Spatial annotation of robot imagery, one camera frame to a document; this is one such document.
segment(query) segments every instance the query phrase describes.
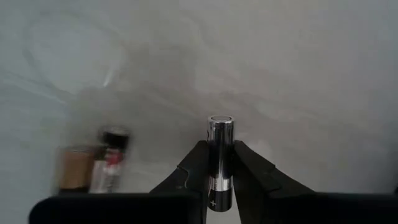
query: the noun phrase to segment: white wall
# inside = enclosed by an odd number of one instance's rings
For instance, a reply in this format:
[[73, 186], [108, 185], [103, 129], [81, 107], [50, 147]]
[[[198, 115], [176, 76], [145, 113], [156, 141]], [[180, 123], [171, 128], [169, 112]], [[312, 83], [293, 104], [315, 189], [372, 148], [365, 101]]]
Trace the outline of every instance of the white wall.
[[[26, 221], [57, 147], [134, 133], [121, 191], [149, 191], [230, 114], [237, 138], [321, 191], [398, 184], [398, 2], [2, 1], [0, 217]], [[236, 205], [228, 213], [238, 223]], [[209, 214], [209, 223], [226, 222]]]

